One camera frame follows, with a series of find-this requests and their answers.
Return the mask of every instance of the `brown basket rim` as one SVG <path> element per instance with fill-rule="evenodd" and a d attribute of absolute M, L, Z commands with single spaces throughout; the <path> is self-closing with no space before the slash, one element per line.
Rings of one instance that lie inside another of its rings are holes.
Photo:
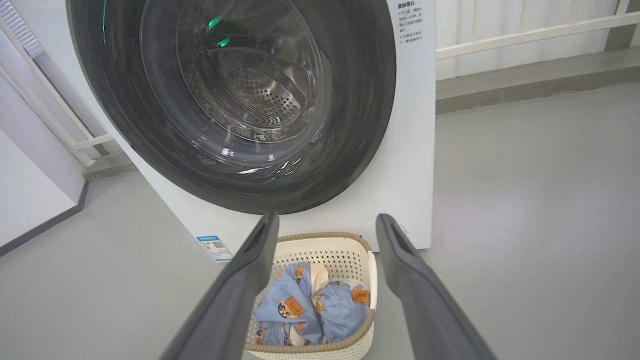
<path fill-rule="evenodd" d="M 282 243 L 285 241 L 293 241 L 293 240 L 306 240 L 306 239 L 322 239 L 322 238 L 347 238 L 351 240 L 355 240 L 362 245 L 362 247 L 367 251 L 371 251 L 371 247 L 369 244 L 360 236 L 352 233 L 308 233 L 308 234 L 298 234 L 298 235 L 289 235 L 282 236 L 278 238 L 278 242 Z M 272 345 L 258 345 L 258 344 L 244 344 L 244 349 L 248 351 L 256 351 L 256 352 L 269 352 L 272 354 L 305 354 L 311 352 L 327 352 L 327 351 L 336 351 L 342 350 L 343 348 L 348 348 L 351 345 L 354 345 L 358 341 L 360 341 L 366 334 L 369 332 L 371 325 L 373 324 L 373 319 L 376 315 L 375 309 L 369 310 L 369 315 L 367 315 L 367 319 L 364 324 L 360 327 L 360 329 L 352 336 L 348 337 L 346 340 L 340 341 L 339 343 L 329 343 L 322 345 L 306 345 L 306 346 L 298 346 L 298 347 L 275 347 Z"/>

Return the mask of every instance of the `laundry basket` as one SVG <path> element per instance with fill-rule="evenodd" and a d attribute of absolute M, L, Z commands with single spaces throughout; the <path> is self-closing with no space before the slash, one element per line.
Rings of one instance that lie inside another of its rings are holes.
<path fill-rule="evenodd" d="M 278 239 L 273 256 L 271 281 L 287 266 L 299 262 L 322 263 L 330 280 L 359 282 L 371 293 L 369 316 L 354 335 L 339 343 L 276 347 L 255 343 L 257 323 L 252 312 L 244 348 L 262 359 L 347 359 L 359 360 L 371 348 L 373 319 L 378 301 L 378 270 L 371 248 L 361 237 L 350 233 L 315 233 L 284 236 Z M 255 298 L 253 308 L 261 302 L 266 288 Z"/>

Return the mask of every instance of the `floor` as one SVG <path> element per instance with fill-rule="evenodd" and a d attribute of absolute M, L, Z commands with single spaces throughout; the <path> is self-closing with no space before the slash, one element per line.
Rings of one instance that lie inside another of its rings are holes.
<path fill-rule="evenodd" d="M 638 99 L 619 86 L 438 118 L 420 253 L 499 359 L 640 354 Z M 96 181 L 84 211 L 0 258 L 0 359 L 157 359 L 221 269 L 139 173 Z M 411 359 L 380 279 L 366 359 Z"/>

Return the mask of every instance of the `front-loading washing machine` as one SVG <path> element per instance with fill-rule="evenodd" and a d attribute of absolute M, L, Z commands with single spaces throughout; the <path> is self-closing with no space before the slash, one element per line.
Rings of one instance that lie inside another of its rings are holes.
<path fill-rule="evenodd" d="M 434 0 L 13 2 L 216 260 L 265 211 L 431 245 Z"/>

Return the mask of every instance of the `round glass door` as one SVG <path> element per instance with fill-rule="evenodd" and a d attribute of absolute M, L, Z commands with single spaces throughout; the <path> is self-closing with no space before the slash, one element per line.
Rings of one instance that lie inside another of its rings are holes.
<path fill-rule="evenodd" d="M 211 203 L 320 205 L 383 138 L 396 73 L 384 0 L 70 0 L 68 13 L 119 132 Z"/>

